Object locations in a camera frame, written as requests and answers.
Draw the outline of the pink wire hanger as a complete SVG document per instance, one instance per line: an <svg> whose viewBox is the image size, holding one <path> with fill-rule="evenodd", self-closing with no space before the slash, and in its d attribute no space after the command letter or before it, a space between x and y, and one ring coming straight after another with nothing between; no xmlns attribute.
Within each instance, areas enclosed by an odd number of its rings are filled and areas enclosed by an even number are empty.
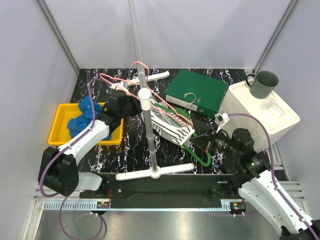
<svg viewBox="0 0 320 240"><path fill-rule="evenodd" d="M150 68L149 68L145 63L143 63L143 62L141 62L141 61L134 61L134 62L132 63L132 65L131 65L131 67L133 67L134 65L141 65L144 69L147 69L146 83L148 83L149 75L150 75ZM118 88L120 88L120 90L124 90L126 93L129 93L129 95L132 95L133 97L138 98L137 96L135 96L135 95L133 95L132 93L130 93L128 90L125 90L125 87L124 87L124 86L120 86L120 83L119 83L119 82L117 82L117 83L111 82L111 81L107 80L107 78L109 78L109 79L111 79L111 80L119 80L119 81L121 81L121 82L129 83L129 84L133 84L133 85L137 85L137 86L140 86L140 82L139 82L139 81L136 81L136 80L125 80L125 79L118 78L118 77L112 77L112 76L110 76L110 75L108 75L108 74L105 74L105 73L100 73L100 74L99 74L99 77L100 77L103 81L107 82L109 85L118 87ZM146 84L146 87L151 91L152 94L154 94L158 99L160 99L163 103L165 103L170 109L172 109L172 110L174 111L174 113L178 116L178 117L173 117L176 121L182 123L182 122L183 122L183 121L181 120L181 118L182 118L182 119L184 119L184 120L187 121L186 124L187 124L188 126L191 126L191 127L194 126L194 125L193 125L193 122L192 122L191 120L189 120L189 119L186 118L185 116L179 114L172 105L170 105L167 101L165 101L162 97L160 97L157 93L155 93L155 92L148 86L148 84Z"/></svg>

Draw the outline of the green plastic hanger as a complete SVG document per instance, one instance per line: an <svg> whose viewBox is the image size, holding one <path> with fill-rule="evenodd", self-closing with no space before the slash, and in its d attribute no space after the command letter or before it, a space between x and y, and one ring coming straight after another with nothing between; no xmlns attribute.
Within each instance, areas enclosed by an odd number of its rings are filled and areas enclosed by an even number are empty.
<svg viewBox="0 0 320 240"><path fill-rule="evenodd" d="M152 94L150 99L152 128L162 138L185 149L203 167L208 167L212 161L211 154L207 153L207 160L203 161L190 149L190 139L197 136L191 116L182 108L173 107L155 92Z"/></svg>

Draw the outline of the striped tank top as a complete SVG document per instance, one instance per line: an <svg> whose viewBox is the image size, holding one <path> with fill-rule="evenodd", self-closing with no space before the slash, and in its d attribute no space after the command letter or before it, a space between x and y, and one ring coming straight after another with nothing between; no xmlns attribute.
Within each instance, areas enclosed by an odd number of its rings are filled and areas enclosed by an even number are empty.
<svg viewBox="0 0 320 240"><path fill-rule="evenodd" d="M153 130L164 139L176 145L186 148L190 147L190 139L194 136L195 130L193 126L188 125L185 119L179 117L175 111L190 120L191 118L188 114L178 107L173 110L163 101L157 101L153 96L150 98L150 101Z"/></svg>

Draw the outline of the blue tank top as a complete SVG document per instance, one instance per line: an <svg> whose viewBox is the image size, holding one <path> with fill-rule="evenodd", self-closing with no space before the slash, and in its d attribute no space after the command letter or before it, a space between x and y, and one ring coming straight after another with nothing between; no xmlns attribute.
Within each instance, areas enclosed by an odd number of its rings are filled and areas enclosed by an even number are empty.
<svg viewBox="0 0 320 240"><path fill-rule="evenodd" d="M88 127L93 120L92 105L88 95L78 103L78 109L81 111L81 114L75 118L71 118L67 123L67 129L72 139Z"/></svg>

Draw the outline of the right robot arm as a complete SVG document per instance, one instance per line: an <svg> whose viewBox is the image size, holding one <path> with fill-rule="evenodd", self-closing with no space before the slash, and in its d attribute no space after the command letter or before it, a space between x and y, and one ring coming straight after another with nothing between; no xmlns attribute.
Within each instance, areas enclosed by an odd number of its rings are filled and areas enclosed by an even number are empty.
<svg viewBox="0 0 320 240"><path fill-rule="evenodd" d="M222 169L230 174L227 192L232 198L249 202L276 230L281 240L318 240L320 222L308 215L281 186L270 161L254 151L248 129L237 128L232 135L223 129L193 136L194 145L208 153L220 150L231 160Z"/></svg>

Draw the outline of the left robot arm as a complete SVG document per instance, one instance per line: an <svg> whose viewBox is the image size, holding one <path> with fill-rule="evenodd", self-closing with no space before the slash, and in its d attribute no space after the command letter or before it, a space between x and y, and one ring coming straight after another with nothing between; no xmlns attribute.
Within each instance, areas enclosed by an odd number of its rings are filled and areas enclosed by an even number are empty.
<svg viewBox="0 0 320 240"><path fill-rule="evenodd" d="M39 190L48 197L44 187L55 195L65 197L75 191L90 191L95 197L103 198L108 186L103 178L93 172L79 172L80 160L101 140L110 136L122 119L134 117L142 112L138 97L115 90L99 112L93 111L93 119L77 136L58 148L48 147L42 154L38 175Z"/></svg>

